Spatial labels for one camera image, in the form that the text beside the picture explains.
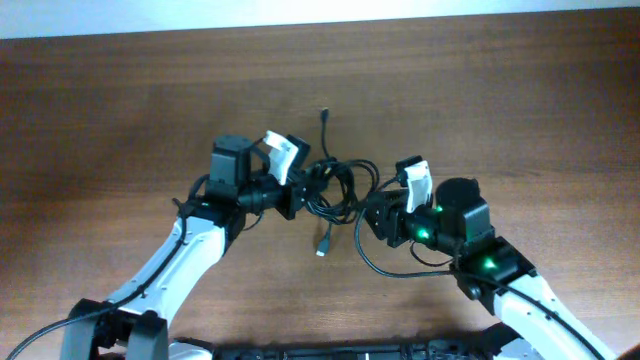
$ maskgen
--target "wooden table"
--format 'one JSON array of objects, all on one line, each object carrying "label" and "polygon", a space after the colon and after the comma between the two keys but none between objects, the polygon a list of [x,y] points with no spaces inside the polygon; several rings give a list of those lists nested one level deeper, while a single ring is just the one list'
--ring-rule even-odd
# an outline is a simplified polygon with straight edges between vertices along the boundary
[{"label": "wooden table", "polygon": [[[616,352],[640,341],[640,12],[606,10],[0,43],[0,355],[104,299],[165,240],[212,139],[296,134],[340,159],[476,177],[498,233]],[[358,180],[361,188],[366,179]],[[172,336],[324,343],[491,325],[452,278],[368,269],[353,228],[269,212],[184,303]],[[364,233],[373,260],[422,268]],[[431,260],[442,259],[427,250]],[[62,332],[23,358],[56,358]]]}]

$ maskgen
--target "green led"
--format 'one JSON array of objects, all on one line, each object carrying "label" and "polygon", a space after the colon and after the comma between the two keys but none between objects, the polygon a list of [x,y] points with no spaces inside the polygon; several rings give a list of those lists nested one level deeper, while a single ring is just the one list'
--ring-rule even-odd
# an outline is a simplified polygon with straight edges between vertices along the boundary
[{"label": "green led", "polygon": [[489,269],[495,269],[498,267],[498,265],[496,265],[496,263],[493,262],[493,259],[491,258],[486,258],[483,264],[484,268],[489,270]]},{"label": "green led", "polygon": [[418,239],[420,240],[427,240],[429,239],[429,232],[425,229],[420,229],[418,230]]}]

